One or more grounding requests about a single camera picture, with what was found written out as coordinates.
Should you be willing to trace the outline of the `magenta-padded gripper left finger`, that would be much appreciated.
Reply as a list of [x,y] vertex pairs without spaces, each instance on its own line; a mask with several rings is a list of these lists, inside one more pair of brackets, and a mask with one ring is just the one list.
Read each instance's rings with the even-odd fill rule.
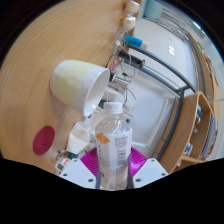
[[99,189],[100,171],[97,149],[91,149],[80,159],[72,159],[63,169],[60,177],[84,188]]

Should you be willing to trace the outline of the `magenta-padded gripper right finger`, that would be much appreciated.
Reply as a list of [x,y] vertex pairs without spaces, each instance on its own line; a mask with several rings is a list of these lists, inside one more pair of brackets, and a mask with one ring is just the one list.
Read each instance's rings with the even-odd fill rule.
[[135,148],[131,149],[129,160],[128,189],[144,187],[166,177],[168,173],[155,159],[147,159]]

